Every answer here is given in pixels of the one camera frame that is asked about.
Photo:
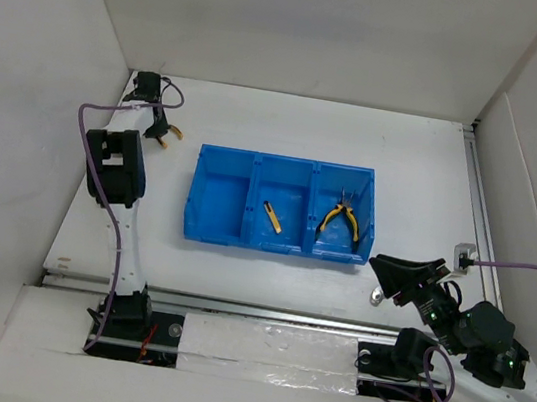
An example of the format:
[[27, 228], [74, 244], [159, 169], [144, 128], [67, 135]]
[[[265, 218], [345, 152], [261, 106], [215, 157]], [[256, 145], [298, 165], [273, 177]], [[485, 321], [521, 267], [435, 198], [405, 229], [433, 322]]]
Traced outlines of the large yellow needle-nose pliers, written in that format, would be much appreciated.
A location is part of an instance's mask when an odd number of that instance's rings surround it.
[[350, 194], [349, 197], [347, 197], [345, 193], [345, 188], [342, 188], [340, 193], [340, 199], [338, 200], [336, 206], [334, 206], [333, 209], [327, 212], [321, 219], [320, 223], [317, 225], [314, 239], [317, 241], [320, 238], [321, 234], [326, 230], [326, 227], [329, 226], [329, 224], [337, 216], [344, 216], [347, 220], [349, 226], [348, 228], [350, 230], [352, 250], [357, 251], [360, 242], [360, 227], [358, 220], [355, 216], [354, 210], [352, 208], [354, 193]]

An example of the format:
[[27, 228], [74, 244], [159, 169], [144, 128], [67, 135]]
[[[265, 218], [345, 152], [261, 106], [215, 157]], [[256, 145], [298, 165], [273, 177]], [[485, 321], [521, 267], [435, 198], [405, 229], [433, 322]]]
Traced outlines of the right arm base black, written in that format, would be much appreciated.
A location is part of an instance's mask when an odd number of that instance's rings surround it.
[[390, 344], [361, 341], [354, 363], [357, 394], [392, 402], [435, 402], [420, 373], [399, 367]]

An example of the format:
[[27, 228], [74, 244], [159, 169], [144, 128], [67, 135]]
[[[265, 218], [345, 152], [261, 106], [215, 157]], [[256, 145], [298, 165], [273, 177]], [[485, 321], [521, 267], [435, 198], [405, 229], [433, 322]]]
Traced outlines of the small yellow needle-nose pliers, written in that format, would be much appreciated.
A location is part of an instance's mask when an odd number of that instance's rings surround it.
[[159, 143], [159, 145], [162, 147], [162, 149], [168, 149], [168, 144], [167, 142], [164, 141], [164, 136], [168, 133], [172, 133], [175, 135], [175, 137], [178, 139], [178, 140], [182, 140], [184, 139], [184, 134], [182, 133], [182, 131], [180, 129], [178, 129], [178, 127], [174, 126], [174, 125], [168, 125], [167, 126], [167, 131], [164, 132], [163, 134], [160, 134], [158, 135], [155, 139], [156, 141]]

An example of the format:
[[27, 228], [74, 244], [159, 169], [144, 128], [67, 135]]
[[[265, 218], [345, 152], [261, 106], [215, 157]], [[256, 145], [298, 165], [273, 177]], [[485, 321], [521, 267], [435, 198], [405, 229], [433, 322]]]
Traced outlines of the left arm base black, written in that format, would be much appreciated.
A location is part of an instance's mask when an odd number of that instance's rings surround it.
[[151, 327], [142, 332], [108, 325], [86, 354], [98, 358], [175, 368], [184, 316], [153, 311]]

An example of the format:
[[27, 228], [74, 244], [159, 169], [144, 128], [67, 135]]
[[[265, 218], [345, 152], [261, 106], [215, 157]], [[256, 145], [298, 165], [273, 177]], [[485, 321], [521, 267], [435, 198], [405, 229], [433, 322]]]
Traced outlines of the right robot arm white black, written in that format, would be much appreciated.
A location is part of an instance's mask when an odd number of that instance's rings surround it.
[[492, 303], [462, 310], [462, 294], [443, 258], [416, 262], [379, 254], [369, 264], [382, 295], [412, 303], [425, 334], [398, 332], [394, 345], [364, 342], [356, 367], [361, 390], [388, 402], [450, 402], [457, 389], [478, 402], [537, 402], [537, 365], [515, 339], [515, 326]]

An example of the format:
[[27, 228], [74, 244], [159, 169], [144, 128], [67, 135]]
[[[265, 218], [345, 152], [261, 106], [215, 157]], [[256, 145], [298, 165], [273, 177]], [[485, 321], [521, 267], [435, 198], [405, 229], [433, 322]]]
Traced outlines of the yellow utility knife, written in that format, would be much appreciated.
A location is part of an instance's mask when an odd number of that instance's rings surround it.
[[280, 224], [280, 221], [278, 220], [278, 217], [276, 216], [276, 212], [273, 210], [272, 204], [268, 201], [264, 201], [263, 205], [265, 212], [270, 219], [270, 223], [273, 227], [273, 230], [276, 232], [276, 234], [280, 234], [282, 232], [282, 226]]

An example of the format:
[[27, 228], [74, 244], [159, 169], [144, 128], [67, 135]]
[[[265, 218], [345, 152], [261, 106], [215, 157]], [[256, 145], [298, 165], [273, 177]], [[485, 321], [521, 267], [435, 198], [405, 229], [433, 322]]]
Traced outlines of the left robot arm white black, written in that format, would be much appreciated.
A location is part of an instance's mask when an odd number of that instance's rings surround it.
[[88, 103], [79, 108], [87, 190], [110, 220], [109, 247], [115, 254], [110, 291], [97, 309], [88, 311], [97, 336], [141, 340], [152, 328], [149, 285], [141, 270], [137, 234], [139, 205], [147, 185], [142, 144], [148, 139], [167, 148], [164, 139], [169, 132], [183, 138], [166, 111], [182, 107], [184, 97], [174, 105], [163, 101], [164, 92], [173, 86], [172, 80], [159, 73], [138, 72], [133, 89], [120, 105], [104, 108], [114, 115], [100, 129], [88, 130], [83, 120], [87, 109], [101, 111], [103, 107]]

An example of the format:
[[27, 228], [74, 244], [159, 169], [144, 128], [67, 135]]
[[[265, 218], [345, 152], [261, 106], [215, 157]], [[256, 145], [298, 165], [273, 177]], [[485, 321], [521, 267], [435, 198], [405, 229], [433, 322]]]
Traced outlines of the silver metal tool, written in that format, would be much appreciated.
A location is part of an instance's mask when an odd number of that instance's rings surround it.
[[377, 286], [371, 291], [371, 294], [369, 296], [370, 304], [373, 307], [380, 306], [382, 302], [385, 300], [385, 294], [383, 293], [383, 290], [380, 288], [380, 286]]

